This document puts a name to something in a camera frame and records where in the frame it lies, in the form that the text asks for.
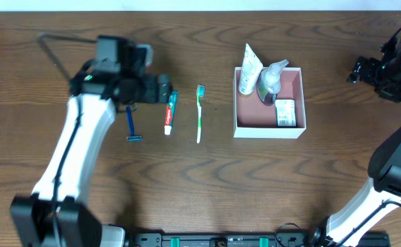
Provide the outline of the Colgate toothpaste tube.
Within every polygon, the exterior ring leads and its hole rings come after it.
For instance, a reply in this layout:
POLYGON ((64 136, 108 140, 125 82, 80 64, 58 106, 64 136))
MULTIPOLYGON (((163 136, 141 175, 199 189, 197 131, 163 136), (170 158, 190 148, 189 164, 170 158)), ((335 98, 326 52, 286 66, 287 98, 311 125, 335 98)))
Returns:
POLYGON ((174 120, 174 111, 176 108, 178 96, 179 96, 179 92, 173 91, 169 97, 169 102, 167 104, 166 112, 165 112, 165 125, 164 125, 164 134, 165 135, 171 134, 173 120, 174 120))

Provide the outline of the green white toothbrush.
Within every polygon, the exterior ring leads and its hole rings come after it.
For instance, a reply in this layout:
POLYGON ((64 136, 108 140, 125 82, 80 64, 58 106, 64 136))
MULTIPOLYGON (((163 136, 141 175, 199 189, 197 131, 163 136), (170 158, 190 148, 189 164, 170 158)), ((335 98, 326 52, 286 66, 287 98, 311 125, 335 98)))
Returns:
POLYGON ((205 96, 205 86, 199 84, 196 89, 196 105, 197 105, 197 112, 198 112, 198 127, 197 127, 197 135, 196 135, 196 142, 201 142, 201 131, 202 131, 202 106, 200 103, 200 98, 205 96))

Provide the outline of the white lotion tube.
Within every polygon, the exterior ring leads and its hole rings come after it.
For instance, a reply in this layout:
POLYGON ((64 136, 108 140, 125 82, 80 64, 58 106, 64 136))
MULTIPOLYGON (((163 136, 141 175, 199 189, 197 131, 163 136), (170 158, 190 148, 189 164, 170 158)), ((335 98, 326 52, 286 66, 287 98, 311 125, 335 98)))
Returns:
POLYGON ((250 45, 245 45, 244 58, 240 72, 238 90, 242 95, 252 94, 263 64, 256 56, 250 45))

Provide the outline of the clear pump bottle green label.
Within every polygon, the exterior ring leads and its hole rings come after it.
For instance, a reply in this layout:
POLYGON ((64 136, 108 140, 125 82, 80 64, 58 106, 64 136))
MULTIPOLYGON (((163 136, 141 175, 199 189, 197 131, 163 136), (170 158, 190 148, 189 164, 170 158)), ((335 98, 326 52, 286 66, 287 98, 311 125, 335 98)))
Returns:
POLYGON ((262 70, 256 89, 257 95, 264 105, 271 106, 275 103, 277 94, 282 87, 281 74, 288 64, 289 61, 285 59, 262 70))

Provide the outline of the green white soap box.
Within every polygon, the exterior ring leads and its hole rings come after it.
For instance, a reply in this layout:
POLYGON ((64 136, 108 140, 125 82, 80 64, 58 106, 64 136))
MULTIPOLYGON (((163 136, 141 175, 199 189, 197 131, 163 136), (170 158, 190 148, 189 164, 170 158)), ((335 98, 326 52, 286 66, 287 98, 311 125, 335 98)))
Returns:
POLYGON ((278 127, 296 127, 295 101, 293 99, 275 100, 278 127))

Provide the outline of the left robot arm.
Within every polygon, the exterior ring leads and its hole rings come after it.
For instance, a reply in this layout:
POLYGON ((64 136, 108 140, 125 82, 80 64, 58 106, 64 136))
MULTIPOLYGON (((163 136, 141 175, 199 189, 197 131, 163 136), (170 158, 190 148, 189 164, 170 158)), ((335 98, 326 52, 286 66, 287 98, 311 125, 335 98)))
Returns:
POLYGON ((153 50, 127 38, 100 35, 95 57, 69 76, 67 116, 53 156, 28 197, 10 214, 23 246, 132 246, 125 228, 102 224, 87 209, 103 140, 121 105, 165 104, 167 75, 148 73, 153 50))

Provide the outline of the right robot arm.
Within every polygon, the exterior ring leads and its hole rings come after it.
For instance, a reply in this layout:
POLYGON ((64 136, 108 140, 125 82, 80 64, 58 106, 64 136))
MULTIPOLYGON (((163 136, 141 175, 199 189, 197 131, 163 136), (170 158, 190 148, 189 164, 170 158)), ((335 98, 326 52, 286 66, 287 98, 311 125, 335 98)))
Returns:
MULTIPOLYGON (((401 27, 384 43, 382 58, 358 57, 348 81, 374 86, 379 97, 401 102, 401 27)), ((308 246, 390 246, 386 233, 371 231, 384 216, 401 209, 401 127, 370 158, 368 179, 337 213, 316 228, 308 246)))

